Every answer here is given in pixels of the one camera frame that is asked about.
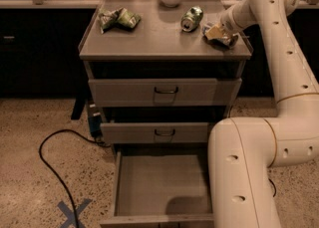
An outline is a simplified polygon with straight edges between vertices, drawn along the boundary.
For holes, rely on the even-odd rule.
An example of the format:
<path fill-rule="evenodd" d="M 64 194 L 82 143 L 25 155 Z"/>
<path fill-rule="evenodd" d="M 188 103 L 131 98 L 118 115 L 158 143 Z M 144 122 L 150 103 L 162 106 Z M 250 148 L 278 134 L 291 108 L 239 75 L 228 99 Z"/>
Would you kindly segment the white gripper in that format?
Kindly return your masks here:
<path fill-rule="evenodd" d="M 232 6 L 221 13 L 220 23 L 204 26 L 204 36 L 208 40 L 230 39 L 230 34 L 238 33 L 247 27 L 247 15 L 240 7 Z"/>

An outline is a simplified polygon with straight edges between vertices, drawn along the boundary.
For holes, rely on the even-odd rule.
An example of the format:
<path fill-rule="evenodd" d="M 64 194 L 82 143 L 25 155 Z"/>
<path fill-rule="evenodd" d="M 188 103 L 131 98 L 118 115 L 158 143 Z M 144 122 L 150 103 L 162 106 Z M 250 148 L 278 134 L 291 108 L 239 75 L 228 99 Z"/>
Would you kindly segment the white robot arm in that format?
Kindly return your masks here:
<path fill-rule="evenodd" d="M 207 160 L 214 228 L 281 228 L 267 170 L 318 154 L 319 85 L 287 22 L 299 1 L 241 0 L 209 33 L 259 26 L 277 106 L 275 117 L 231 117 L 213 127 Z"/>

